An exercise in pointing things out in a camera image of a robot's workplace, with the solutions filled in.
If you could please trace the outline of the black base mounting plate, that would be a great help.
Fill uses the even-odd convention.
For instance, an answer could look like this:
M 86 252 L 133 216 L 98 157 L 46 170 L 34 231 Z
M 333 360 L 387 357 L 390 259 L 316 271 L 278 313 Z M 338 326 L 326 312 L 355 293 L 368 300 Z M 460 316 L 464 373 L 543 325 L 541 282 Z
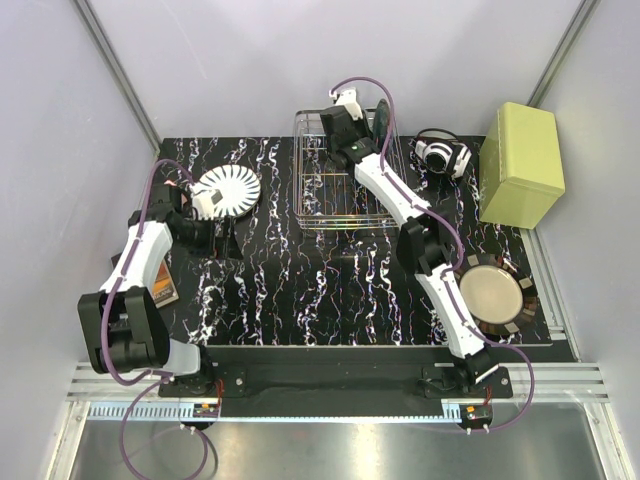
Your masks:
M 222 415 L 248 421 L 439 415 L 444 400 L 513 397 L 500 367 L 480 387 L 453 386 L 449 351 L 438 346 L 209 346 L 223 382 Z

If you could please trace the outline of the white black headphones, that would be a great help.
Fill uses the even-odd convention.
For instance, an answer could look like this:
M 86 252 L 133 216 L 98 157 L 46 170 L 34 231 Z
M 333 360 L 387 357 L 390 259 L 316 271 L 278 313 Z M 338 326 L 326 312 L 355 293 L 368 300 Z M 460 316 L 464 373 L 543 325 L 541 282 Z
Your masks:
M 473 153 L 458 135 L 442 128 L 426 128 L 414 137 L 414 153 L 432 173 L 458 180 L 463 177 Z

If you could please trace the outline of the white blue striped plate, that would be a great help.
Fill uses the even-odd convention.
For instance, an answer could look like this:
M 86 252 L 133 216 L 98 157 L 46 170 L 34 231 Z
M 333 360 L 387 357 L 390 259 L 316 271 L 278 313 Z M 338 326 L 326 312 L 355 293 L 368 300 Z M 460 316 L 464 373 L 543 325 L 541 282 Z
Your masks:
M 205 188 L 219 189 L 223 195 L 218 204 L 222 216 L 215 219 L 242 217 L 253 209 L 261 196 L 257 174 L 242 165 L 227 164 L 207 171 L 191 186 L 191 192 Z

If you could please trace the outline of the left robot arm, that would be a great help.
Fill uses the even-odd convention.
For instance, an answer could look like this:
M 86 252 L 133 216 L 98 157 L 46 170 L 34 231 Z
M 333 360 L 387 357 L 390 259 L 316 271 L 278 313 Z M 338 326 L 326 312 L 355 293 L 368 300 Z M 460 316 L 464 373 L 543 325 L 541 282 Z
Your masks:
M 80 297 L 77 310 L 90 363 L 121 384 L 124 374 L 181 378 L 196 396 L 215 386 L 216 372 L 203 348 L 172 339 L 152 290 L 173 246 L 214 260 L 239 260 L 232 220 L 255 196 L 235 181 L 201 180 L 188 189 L 154 184 L 128 221 L 127 243 L 98 291 Z

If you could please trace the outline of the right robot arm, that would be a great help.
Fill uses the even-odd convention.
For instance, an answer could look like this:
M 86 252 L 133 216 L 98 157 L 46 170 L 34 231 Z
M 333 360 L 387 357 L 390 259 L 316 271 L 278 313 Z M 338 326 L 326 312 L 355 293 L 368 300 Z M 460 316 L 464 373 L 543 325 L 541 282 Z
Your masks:
M 447 242 L 452 240 L 461 254 L 457 232 L 391 168 L 361 113 L 353 115 L 347 107 L 334 105 L 321 111 L 320 120 L 331 160 L 352 173 L 399 226 L 396 258 L 416 278 L 442 322 L 453 361 L 451 381 L 463 395 L 480 394 L 488 387 L 497 362 L 455 279 Z

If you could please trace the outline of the yellow-green box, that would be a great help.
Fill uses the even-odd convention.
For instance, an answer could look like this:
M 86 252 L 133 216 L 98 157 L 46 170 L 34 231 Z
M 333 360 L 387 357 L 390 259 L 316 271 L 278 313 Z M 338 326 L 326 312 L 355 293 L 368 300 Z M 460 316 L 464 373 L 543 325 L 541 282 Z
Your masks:
M 479 219 L 533 229 L 565 193 L 553 113 L 504 103 L 479 154 Z

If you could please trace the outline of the dark teal glazed plate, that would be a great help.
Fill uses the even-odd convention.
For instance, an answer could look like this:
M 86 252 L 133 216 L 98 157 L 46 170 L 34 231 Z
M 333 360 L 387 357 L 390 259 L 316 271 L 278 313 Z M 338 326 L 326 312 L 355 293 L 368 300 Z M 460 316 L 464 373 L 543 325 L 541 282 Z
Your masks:
M 382 150 L 391 122 L 391 109 L 386 99 L 380 99 L 374 114 L 371 127 L 374 143 Z

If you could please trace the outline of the beige brown rimmed plate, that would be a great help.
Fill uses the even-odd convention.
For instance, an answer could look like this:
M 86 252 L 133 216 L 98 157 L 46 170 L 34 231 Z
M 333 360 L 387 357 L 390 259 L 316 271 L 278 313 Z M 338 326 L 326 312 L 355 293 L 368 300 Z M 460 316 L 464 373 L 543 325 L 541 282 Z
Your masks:
M 454 276 L 485 335 L 509 336 L 534 323 L 539 305 L 536 286 L 512 260 L 488 253 L 469 255 Z

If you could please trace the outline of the dark book with house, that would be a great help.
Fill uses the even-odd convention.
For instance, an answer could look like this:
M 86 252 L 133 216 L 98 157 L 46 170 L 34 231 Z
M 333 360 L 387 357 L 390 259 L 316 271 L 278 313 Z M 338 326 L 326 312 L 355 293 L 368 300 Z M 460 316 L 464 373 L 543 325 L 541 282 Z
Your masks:
M 139 280 L 142 278 L 142 270 L 132 261 L 129 265 L 124 280 L 119 288 L 124 292 L 130 287 L 141 286 Z M 179 293 L 171 276 L 169 266 L 165 259 L 159 264 L 157 275 L 153 287 L 150 289 L 151 296 L 158 308 L 164 307 L 179 299 Z

